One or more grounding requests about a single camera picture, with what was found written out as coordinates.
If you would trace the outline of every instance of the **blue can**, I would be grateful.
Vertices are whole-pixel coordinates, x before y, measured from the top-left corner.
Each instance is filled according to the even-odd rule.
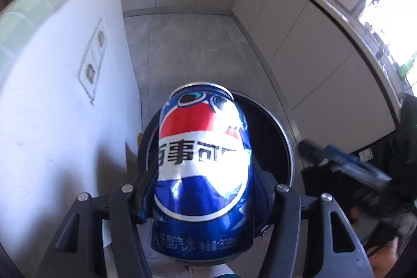
[[[233,95],[185,85],[159,121],[151,247],[189,265],[217,265],[253,243],[251,145]]]

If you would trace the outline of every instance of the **white wall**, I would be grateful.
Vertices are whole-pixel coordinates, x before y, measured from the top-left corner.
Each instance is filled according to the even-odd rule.
[[[108,44],[92,105],[77,73],[100,18]],[[139,132],[120,0],[69,0],[0,90],[0,241],[27,277],[78,193],[109,194],[133,178]]]

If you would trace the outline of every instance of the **kitchen floor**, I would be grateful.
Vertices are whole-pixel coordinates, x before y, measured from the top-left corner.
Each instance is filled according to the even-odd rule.
[[[132,64],[142,100],[143,130],[177,87],[215,82],[262,103],[282,123],[289,123],[281,102],[253,49],[231,17],[205,14],[153,14],[124,19]],[[149,247],[150,221],[139,234],[153,275],[192,277],[184,266]],[[228,265],[241,278],[258,275],[272,229]],[[116,277],[107,251],[109,277]]]

